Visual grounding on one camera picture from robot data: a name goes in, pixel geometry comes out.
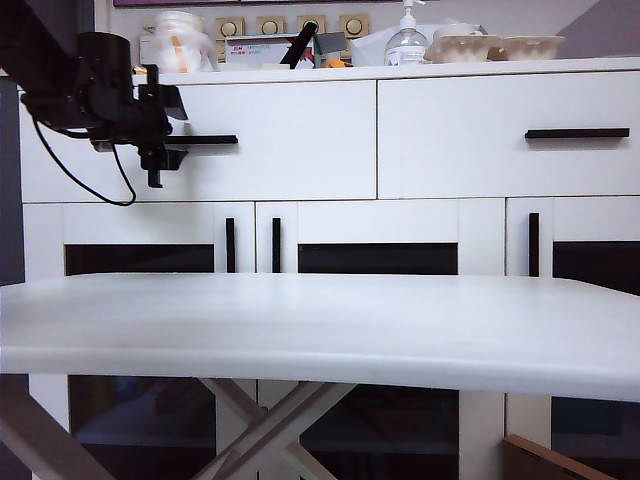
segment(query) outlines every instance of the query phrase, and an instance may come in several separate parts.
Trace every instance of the dark wall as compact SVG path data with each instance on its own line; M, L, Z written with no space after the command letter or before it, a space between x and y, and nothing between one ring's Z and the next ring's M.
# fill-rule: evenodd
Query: dark wall
M93 0L27 0L53 36L68 52L75 36L93 30ZM0 79L0 285L24 281L20 195L18 94L8 79Z
M24 281L18 92L0 79L0 285Z
M560 58L640 55L640 1L600 0L559 35Z

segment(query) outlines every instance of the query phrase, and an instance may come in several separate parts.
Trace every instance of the pump bottle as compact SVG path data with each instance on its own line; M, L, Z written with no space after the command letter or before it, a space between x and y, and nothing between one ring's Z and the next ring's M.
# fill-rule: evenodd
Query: pump bottle
M416 30L417 22L411 14L414 2L424 5L421 0L404 0L405 15L400 20L400 31L385 47L385 65L396 67L425 63L427 38Z

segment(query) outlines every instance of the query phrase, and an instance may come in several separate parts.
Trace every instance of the table leg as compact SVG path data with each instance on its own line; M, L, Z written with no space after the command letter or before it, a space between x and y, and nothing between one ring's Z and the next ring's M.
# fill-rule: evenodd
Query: table leg
M11 376L0 379L0 440L40 480L115 480Z
M257 405L249 405L239 392L230 384L216 385L216 380L203 383L212 391L222 392L225 398L236 398L236 408L245 412L245 417L253 419L245 432L222 454L196 475L193 480L227 480L251 470L270 455L287 450L285 458L293 459L301 473L316 474L318 480L334 479L317 461L311 461L311 455L301 454L296 447L289 450L296 439L317 419L349 393L355 385L303 382L294 388L269 412L257 417Z

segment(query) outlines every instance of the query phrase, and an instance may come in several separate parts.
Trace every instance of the cardboard box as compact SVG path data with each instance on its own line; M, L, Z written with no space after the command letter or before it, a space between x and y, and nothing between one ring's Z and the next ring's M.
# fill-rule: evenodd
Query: cardboard box
M503 447L503 480L616 480L517 435Z
M280 63L285 56L295 34L253 35L227 37L225 40L225 58L227 63L247 63L250 65ZM313 40L307 45L297 69L315 67L315 48Z

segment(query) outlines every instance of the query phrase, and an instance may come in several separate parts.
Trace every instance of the black cable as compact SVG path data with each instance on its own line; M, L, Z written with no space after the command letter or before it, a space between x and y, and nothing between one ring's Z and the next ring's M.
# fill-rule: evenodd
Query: black cable
M32 119L33 119L33 126L36 129L36 133L38 134L38 137L40 138L40 141L42 142L42 145L47 150L47 152L49 152L49 155L51 155L51 158L53 159L53 161L56 162L56 164L60 167L60 169L67 175L67 177L69 177L71 180L73 180L80 187L84 188L87 192L91 193L92 195L98 197L103 202L106 202L106 203L108 203L110 205L115 205L117 207L128 207L128 206L133 205L135 203L135 201L136 201L136 192L133 189L133 187L131 186L131 182L129 182L129 179L127 178L127 175L124 173L124 169L122 168L122 163L120 163L120 157L118 156L118 152L116 151L116 146L115 146L114 143L111 144L111 149L113 150L113 155L114 155L114 157L116 159L116 165L118 166L118 170L120 170L120 174L122 175L122 178L124 179L125 183L127 184L127 187L129 188L129 191L131 192L131 200L129 200L128 202L117 202L115 200L111 200L110 198L107 198L104 195L101 195L100 193L96 192L94 189L92 189L88 185L86 185L86 184L82 183L80 180L78 180L69 170L67 170L67 167L64 166L64 164L60 161L60 159L56 156L54 151L51 149L51 146L49 145L49 142L47 142L47 139L44 138L44 135L42 134L42 130L40 130L40 124L38 123L38 120L36 120L35 117L32 117Z
M54 130L54 132L62 133L70 138L89 138L89 132L72 132L71 130L65 130L64 128Z

